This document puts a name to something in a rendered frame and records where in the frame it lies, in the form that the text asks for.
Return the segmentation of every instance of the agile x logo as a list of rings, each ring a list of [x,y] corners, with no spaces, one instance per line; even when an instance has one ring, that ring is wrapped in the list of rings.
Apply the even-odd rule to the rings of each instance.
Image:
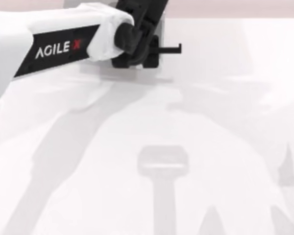
[[[78,50],[81,48],[81,39],[75,39],[73,42],[66,41],[64,43],[57,43],[53,45],[47,45],[45,48],[40,47],[36,54],[35,59],[44,58],[52,55],[59,55],[62,53],[68,53],[71,50]]]
[[[34,35],[15,77],[89,58],[87,48],[99,25]]]

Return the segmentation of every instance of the robotic arm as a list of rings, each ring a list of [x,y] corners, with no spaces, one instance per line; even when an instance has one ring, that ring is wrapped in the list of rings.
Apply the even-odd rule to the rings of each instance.
[[[115,68],[143,64],[156,68],[160,53],[154,35],[168,0],[119,0],[113,8],[83,3],[77,8],[0,12],[0,97],[23,76],[90,59],[112,59]]]

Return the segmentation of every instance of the white casing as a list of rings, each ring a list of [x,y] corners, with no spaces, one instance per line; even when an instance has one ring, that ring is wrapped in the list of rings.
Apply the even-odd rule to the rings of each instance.
[[[122,23],[134,25],[131,15],[102,3],[83,3],[77,8],[0,12],[0,97],[33,44],[33,35],[99,24],[87,48],[92,61],[119,56],[114,35]]]

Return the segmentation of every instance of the white table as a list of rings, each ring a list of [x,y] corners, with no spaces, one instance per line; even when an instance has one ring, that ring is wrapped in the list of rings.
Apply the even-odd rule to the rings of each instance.
[[[13,82],[0,235],[294,235],[294,20],[171,19],[165,37],[183,55],[162,69]]]

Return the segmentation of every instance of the table surface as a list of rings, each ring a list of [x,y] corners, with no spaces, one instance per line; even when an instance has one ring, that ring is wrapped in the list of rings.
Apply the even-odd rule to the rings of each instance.
[[[11,84],[0,235],[294,235],[294,19],[165,24],[159,69]]]

